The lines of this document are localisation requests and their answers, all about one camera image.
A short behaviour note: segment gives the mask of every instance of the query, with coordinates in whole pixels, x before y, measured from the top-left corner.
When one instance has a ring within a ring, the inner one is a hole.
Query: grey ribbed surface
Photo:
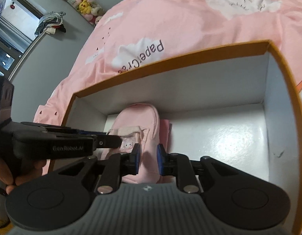
[[[198,195],[180,192],[174,184],[121,184],[99,195],[77,222],[49,232],[14,228],[9,235],[289,235],[281,226],[264,231],[232,228],[216,219]]]

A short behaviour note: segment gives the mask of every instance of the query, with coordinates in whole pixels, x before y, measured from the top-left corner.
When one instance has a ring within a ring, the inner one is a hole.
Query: window
[[[0,0],[0,75],[11,75],[34,41],[41,17],[26,0]]]

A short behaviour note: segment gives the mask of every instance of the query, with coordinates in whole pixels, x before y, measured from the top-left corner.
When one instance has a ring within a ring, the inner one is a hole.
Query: metal screw
[[[110,187],[109,185],[102,185],[100,187],[98,187],[98,193],[101,193],[101,194],[108,194],[108,193],[111,193],[113,191],[113,188]]]
[[[183,190],[186,192],[186,193],[196,193],[196,192],[199,192],[199,188],[195,185],[186,185]]]

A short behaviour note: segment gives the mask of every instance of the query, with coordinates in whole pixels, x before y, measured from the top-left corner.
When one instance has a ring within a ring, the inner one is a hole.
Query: pink bedsheet
[[[302,89],[302,0],[124,0],[100,20],[34,122],[60,125],[74,92],[161,59],[271,39]]]

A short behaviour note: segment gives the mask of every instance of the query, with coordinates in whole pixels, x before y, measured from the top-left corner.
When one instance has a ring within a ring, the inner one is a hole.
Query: pile of clothes
[[[45,14],[40,20],[38,27],[35,32],[35,36],[41,35],[43,32],[47,34],[55,34],[56,29],[59,31],[66,33],[66,29],[63,25],[63,16],[66,13],[61,12],[50,12]]]

